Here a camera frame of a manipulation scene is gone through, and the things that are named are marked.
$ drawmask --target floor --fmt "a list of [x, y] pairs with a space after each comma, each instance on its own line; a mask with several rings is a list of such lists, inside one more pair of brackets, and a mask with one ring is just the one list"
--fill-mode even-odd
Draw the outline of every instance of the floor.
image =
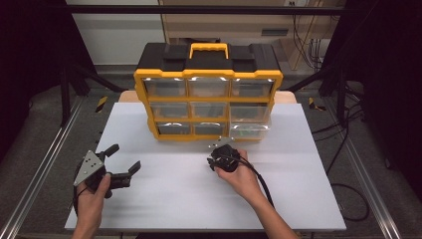
[[[108, 76], [111, 81], [132, 88], [132, 81], [126, 77]], [[296, 82], [300, 76], [286, 75], [282, 89]], [[71, 209], [72, 183], [74, 171], [81, 157], [87, 150], [95, 150], [102, 136], [112, 104], [118, 100], [119, 94], [92, 84], [88, 97], [77, 97], [71, 93], [73, 104], [79, 104], [80, 112], [76, 116], [69, 132], [62, 134], [63, 144], [56, 145], [55, 153], [49, 151], [52, 141], [58, 135], [61, 122], [60, 88], [51, 88], [32, 98], [30, 114], [26, 119], [19, 136], [0, 164], [0, 225], [4, 229], [13, 217], [15, 208], [31, 185], [36, 198], [29, 200], [31, 207], [19, 218], [16, 232], [17, 238], [70, 238], [71, 232], [63, 227]], [[329, 112], [329, 104], [335, 104], [335, 96], [322, 99], [317, 93], [315, 83], [295, 93], [309, 122], [311, 131], [327, 127], [334, 123]], [[359, 84], [350, 83], [357, 91]], [[102, 111], [96, 113], [100, 98], [107, 100]], [[351, 109], [358, 99], [348, 96], [346, 106]], [[373, 131], [365, 121], [364, 113], [359, 107], [350, 110], [356, 113], [355, 119], [349, 123], [348, 138], [352, 141], [368, 174], [376, 186], [382, 201], [393, 219], [401, 238], [422, 238], [422, 205], [411, 188], [394, 168], [387, 168], [382, 151], [377, 146]], [[341, 142], [339, 128], [333, 127], [320, 133], [314, 133], [316, 147], [325, 168], [328, 168]], [[47, 164], [46, 176], [34, 180], [40, 165], [46, 165], [46, 155], [52, 155], [53, 161]], [[346, 184], [362, 194], [361, 181], [356, 176], [345, 146], [333, 164], [328, 179], [331, 183]], [[334, 194], [341, 213], [346, 218], [347, 230], [340, 232], [315, 233], [301, 232], [303, 238], [385, 238], [381, 230], [381, 222], [372, 209], [367, 218], [353, 221], [365, 216], [365, 203], [356, 191], [344, 186], [335, 185]], [[134, 238], [137, 233], [123, 233], [123, 238]], [[120, 232], [103, 231], [99, 236], [119, 238]], [[138, 238], [167, 238], [168, 234], [141, 233]], [[172, 234], [175, 238], [261, 238], [261, 234]]]

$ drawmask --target metal bracket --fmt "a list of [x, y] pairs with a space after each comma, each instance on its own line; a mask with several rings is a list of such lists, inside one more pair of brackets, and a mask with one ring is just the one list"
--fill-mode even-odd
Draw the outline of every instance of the metal bracket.
[[224, 146], [224, 145], [226, 145], [229, 142], [232, 142], [234, 140], [235, 140], [234, 137], [222, 137], [222, 136], [220, 136], [217, 140], [214, 141], [214, 143], [208, 145], [208, 147], [210, 147], [210, 148], [222, 147], [222, 146]]
[[96, 171], [102, 168], [104, 163], [91, 150], [87, 152], [84, 161], [81, 165], [80, 171], [75, 179], [74, 186], [78, 186], [81, 182], [93, 175]]

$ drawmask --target wall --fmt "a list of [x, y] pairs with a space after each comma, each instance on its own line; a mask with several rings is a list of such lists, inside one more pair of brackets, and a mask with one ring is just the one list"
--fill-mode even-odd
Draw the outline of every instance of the wall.
[[[67, 0], [71, 4], [158, 5], [156, 0]], [[75, 22], [98, 65], [137, 65], [148, 42], [164, 42], [158, 14], [74, 14]]]

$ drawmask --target storage organizer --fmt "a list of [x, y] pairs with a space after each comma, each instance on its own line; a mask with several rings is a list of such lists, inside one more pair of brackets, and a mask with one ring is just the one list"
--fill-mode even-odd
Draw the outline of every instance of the storage organizer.
[[148, 43], [135, 89], [160, 140], [259, 140], [283, 74], [271, 45]]

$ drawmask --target plastic drawer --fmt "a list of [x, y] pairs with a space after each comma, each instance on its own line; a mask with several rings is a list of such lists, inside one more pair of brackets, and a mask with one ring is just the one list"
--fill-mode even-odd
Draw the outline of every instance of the plastic drawer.
[[270, 128], [270, 119], [266, 123], [230, 122], [229, 136], [236, 139], [261, 140]]
[[150, 97], [185, 97], [184, 80], [177, 78], [146, 78], [143, 79], [146, 91]]
[[192, 116], [195, 118], [224, 118], [227, 103], [190, 103]]
[[232, 103], [230, 104], [230, 121], [266, 122], [269, 117], [267, 104]]
[[215, 98], [229, 96], [229, 81], [224, 78], [197, 77], [188, 80], [189, 96]]
[[232, 81], [232, 97], [267, 98], [270, 96], [272, 79], [236, 79]]
[[195, 134], [223, 135], [225, 128], [223, 122], [197, 122], [193, 126]]
[[187, 103], [149, 103], [155, 118], [187, 118]]
[[157, 128], [159, 134], [190, 134], [188, 122], [159, 122]]

